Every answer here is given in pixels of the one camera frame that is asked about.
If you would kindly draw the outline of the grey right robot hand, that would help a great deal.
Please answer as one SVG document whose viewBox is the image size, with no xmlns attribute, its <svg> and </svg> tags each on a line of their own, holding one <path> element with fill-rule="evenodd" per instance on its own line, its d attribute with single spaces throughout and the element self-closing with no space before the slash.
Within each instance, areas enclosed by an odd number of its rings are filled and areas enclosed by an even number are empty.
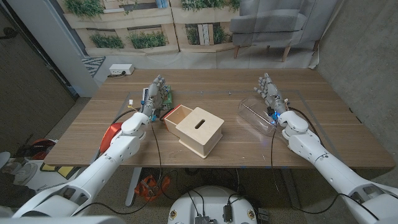
<svg viewBox="0 0 398 224">
<path fill-rule="evenodd" d="M 258 79 L 259 87 L 254 87 L 257 92 L 265 101 L 267 107 L 273 109 L 277 114 L 285 113 L 288 109 L 285 101 L 282 99 L 282 94 L 272 82 L 268 73 Z"/>
</svg>

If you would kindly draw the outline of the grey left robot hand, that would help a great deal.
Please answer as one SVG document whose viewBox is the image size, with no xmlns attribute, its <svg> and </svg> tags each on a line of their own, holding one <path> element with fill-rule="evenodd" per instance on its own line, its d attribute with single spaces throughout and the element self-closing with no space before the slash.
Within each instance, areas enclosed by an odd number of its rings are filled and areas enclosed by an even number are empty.
<svg viewBox="0 0 398 224">
<path fill-rule="evenodd" d="M 163 102 L 168 98 L 169 90 L 165 84 L 165 78 L 158 75 L 149 85 L 147 94 L 143 94 L 144 101 L 140 112 L 147 115 L 151 120 L 159 117 L 163 108 Z"/>
</svg>

